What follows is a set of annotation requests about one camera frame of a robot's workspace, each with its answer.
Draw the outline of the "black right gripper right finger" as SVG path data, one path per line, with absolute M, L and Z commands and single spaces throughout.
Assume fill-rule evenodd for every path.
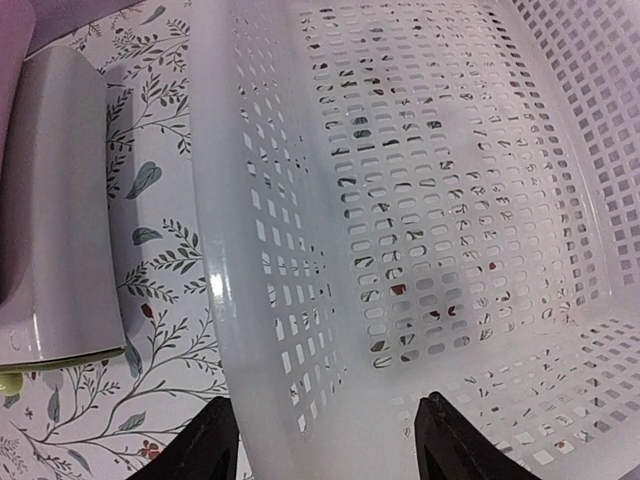
M 414 436 L 422 479 L 538 479 L 500 452 L 439 392 L 420 399 Z

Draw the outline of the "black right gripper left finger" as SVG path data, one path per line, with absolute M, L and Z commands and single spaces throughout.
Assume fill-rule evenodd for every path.
M 215 397 L 130 479 L 234 480 L 239 428 L 229 398 Z

